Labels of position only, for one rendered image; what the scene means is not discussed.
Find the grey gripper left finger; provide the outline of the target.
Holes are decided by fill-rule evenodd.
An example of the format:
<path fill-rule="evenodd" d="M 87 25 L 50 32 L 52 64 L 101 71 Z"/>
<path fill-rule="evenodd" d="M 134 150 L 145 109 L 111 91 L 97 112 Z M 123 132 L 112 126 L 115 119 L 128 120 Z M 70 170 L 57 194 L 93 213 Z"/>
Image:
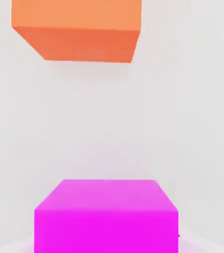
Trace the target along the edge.
<path fill-rule="evenodd" d="M 0 248 L 0 253 L 34 253 L 34 236 L 8 244 Z"/>

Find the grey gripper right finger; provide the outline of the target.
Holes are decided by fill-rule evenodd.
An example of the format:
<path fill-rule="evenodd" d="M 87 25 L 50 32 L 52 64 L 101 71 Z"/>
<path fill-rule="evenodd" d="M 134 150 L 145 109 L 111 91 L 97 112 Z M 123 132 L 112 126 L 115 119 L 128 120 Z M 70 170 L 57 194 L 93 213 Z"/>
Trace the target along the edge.
<path fill-rule="evenodd" d="M 179 235 L 179 253 L 221 253 L 218 246 L 213 246 L 187 234 Z"/>

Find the small magenta cube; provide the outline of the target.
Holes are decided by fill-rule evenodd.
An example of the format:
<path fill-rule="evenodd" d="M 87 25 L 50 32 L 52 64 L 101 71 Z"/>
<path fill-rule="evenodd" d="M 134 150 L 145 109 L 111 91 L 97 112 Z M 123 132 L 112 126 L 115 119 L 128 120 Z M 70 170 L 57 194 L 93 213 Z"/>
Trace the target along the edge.
<path fill-rule="evenodd" d="M 63 180 L 35 208 L 34 253 L 179 253 L 179 213 L 154 180 Z"/>

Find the small orange cube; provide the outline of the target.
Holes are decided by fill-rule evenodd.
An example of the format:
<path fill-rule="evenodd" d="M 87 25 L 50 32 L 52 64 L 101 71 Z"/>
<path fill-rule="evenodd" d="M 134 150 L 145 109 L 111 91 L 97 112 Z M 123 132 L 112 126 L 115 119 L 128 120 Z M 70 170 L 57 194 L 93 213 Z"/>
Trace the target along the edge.
<path fill-rule="evenodd" d="M 130 63 L 142 0 L 11 0 L 12 28 L 45 60 Z"/>

